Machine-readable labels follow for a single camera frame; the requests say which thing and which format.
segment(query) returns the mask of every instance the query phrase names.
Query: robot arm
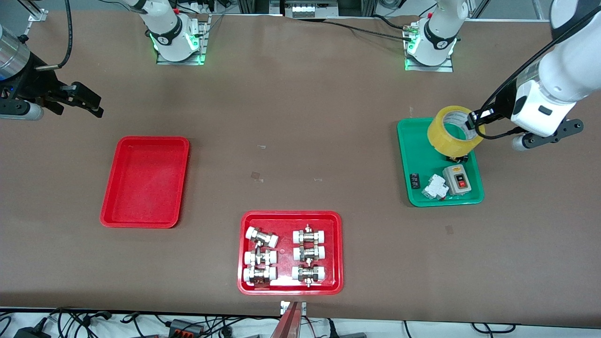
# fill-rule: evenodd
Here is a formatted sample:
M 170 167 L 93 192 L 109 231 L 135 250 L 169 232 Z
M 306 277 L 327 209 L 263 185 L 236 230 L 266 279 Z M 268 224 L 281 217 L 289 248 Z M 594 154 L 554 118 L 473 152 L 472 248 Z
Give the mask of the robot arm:
M 125 0 L 125 3 L 140 14 L 155 48 L 167 61 L 183 61 L 199 49 L 198 21 L 184 13 L 175 14 L 168 0 Z
M 567 120 L 566 115 L 577 101 L 601 88 L 599 5 L 599 0 L 554 0 L 552 35 L 554 39 L 565 36 L 554 50 L 520 73 L 485 111 L 470 114 L 468 127 L 509 118 L 518 128 L 507 134 L 521 134 L 513 140 L 516 150 L 556 143 L 582 131 L 584 124 Z M 575 26 L 586 16 L 591 19 Z
M 442 64 L 453 52 L 457 33 L 468 17 L 467 0 L 437 0 L 431 17 L 412 24 L 419 28 L 408 54 L 427 66 Z
M 44 115 L 42 107 L 61 115 L 62 105 L 102 117 L 100 96 L 80 82 L 62 83 L 53 70 L 37 70 L 46 63 L 27 48 L 25 41 L 24 35 L 17 38 L 0 25 L 0 118 L 39 120 Z

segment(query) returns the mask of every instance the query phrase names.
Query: tape piece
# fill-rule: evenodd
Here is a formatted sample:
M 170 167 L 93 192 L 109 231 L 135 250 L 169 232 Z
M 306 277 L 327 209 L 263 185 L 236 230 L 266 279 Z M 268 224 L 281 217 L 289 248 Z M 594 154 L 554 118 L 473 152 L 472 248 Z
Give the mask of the tape piece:
M 452 158 L 459 158 L 467 155 L 482 142 L 482 137 L 478 136 L 475 130 L 469 130 L 465 125 L 470 112 L 471 110 L 462 106 L 448 106 L 438 112 L 428 127 L 428 141 L 437 152 Z M 465 140 L 449 134 L 445 128 L 445 123 L 461 129 L 465 135 Z M 484 126 L 479 128 L 484 134 Z

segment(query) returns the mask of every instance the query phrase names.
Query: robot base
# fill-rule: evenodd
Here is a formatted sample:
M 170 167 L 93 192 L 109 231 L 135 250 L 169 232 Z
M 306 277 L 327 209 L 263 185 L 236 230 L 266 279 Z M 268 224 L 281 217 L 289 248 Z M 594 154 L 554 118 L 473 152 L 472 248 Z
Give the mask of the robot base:
M 192 23 L 192 32 L 194 34 L 199 34 L 199 37 L 191 37 L 190 43 L 194 46 L 198 45 L 199 48 L 197 51 L 192 53 L 187 59 L 173 62 L 166 60 L 159 53 L 157 47 L 154 49 L 156 51 L 156 64 L 168 64 L 171 66 L 202 66 L 204 64 L 204 59 L 207 55 L 207 45 L 209 44 L 209 30 L 211 29 L 211 20 L 212 14 L 209 15 L 207 21 L 198 21 L 198 19 L 191 19 Z
M 415 40 L 418 38 L 417 34 L 419 31 L 418 22 L 412 22 L 411 27 L 414 27 L 414 31 L 403 31 L 403 37 L 411 38 L 413 41 L 403 41 L 403 50 L 405 54 L 405 70 L 417 70 L 420 72 L 444 72 L 444 73 L 452 73 L 453 72 L 453 62 L 451 60 L 451 55 L 447 57 L 447 59 L 438 66 L 427 66 L 425 64 L 419 63 L 413 55 L 409 53 L 409 49 L 413 49 L 415 47 Z

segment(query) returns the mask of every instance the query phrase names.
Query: black button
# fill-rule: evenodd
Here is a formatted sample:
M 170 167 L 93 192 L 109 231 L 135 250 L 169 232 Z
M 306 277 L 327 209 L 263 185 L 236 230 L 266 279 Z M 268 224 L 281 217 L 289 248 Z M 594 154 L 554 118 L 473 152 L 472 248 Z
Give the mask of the black button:
M 553 112 L 553 110 L 547 108 L 547 107 L 543 107 L 543 106 L 538 106 L 538 111 L 542 112 L 545 115 L 551 116 L 551 113 Z
M 513 106 L 513 115 L 517 115 L 524 108 L 524 104 L 526 103 L 526 99 L 528 96 L 522 96 L 516 101 L 516 105 Z

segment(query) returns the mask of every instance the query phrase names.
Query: white plastic nut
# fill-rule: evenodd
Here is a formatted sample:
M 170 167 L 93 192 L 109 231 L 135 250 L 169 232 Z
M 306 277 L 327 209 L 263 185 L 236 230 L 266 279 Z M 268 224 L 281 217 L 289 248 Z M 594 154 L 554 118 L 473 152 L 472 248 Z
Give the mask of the white plastic nut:
M 255 231 L 255 227 L 248 227 L 248 230 L 246 231 L 246 239 L 250 239 L 252 237 L 252 232 Z
M 317 242 L 318 242 L 319 244 L 323 244 L 323 243 L 325 242 L 325 239 L 326 239 L 326 238 L 325 238 L 325 236 L 324 236 L 324 234 L 323 234 L 323 230 L 319 230 L 319 231 L 317 232 Z
M 292 279 L 294 279 L 294 280 L 299 279 L 299 267 L 298 266 L 292 267 Z
M 299 240 L 299 232 L 298 230 L 295 230 L 292 232 L 292 243 L 294 244 L 298 244 L 300 242 Z
M 251 281 L 251 270 L 249 268 L 244 268 L 242 275 L 244 276 L 244 281 Z
M 269 243 L 267 243 L 267 246 L 270 248 L 275 248 L 275 246 L 278 245 L 278 239 L 279 237 L 276 235 L 271 235 L 271 239 L 269 240 Z
M 294 260 L 301 260 L 301 248 L 292 248 Z
M 278 271 L 276 270 L 275 266 L 270 266 L 269 267 L 269 280 L 276 280 L 278 279 Z
M 244 264 L 251 264 L 251 253 L 250 251 L 244 253 Z
M 319 259 L 324 259 L 326 257 L 326 248 L 323 245 L 318 245 L 317 254 L 319 255 Z
M 317 279 L 318 280 L 324 280 L 326 279 L 326 270 L 323 266 L 318 266 L 317 267 Z
M 276 264 L 278 262 L 278 252 L 270 251 L 269 252 L 269 263 Z

